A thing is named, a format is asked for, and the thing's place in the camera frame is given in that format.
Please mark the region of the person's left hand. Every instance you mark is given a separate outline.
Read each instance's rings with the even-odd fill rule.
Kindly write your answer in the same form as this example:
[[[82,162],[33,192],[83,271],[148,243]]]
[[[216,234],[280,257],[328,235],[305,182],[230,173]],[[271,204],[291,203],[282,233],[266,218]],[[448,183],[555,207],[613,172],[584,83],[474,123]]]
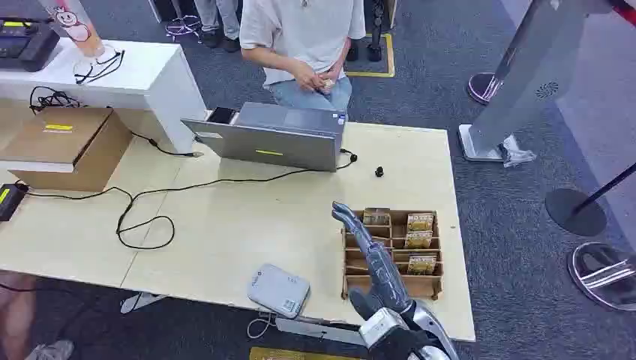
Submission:
[[[319,76],[322,79],[323,86],[321,92],[328,95],[332,92],[332,89],[337,85],[338,80],[344,77],[344,60],[337,60],[326,72],[321,73]]]

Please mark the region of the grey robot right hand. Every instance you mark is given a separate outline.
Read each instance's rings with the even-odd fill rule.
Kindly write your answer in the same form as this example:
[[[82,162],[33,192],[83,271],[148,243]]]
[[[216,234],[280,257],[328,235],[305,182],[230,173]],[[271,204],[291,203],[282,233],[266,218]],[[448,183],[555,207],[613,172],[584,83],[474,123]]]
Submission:
[[[369,320],[381,308],[392,309],[398,314],[410,311],[414,301],[385,245],[372,240],[365,225],[347,205],[334,201],[331,215],[354,235],[367,264],[371,279],[369,291],[349,290],[349,300],[362,319]]]

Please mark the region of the person's right hand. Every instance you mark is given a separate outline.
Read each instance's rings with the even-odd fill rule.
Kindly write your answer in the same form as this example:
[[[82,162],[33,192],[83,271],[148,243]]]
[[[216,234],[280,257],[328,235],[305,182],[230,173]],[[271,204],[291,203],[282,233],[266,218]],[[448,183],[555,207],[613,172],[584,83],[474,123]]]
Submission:
[[[316,91],[324,88],[324,80],[304,61],[293,59],[289,72],[303,89]]]

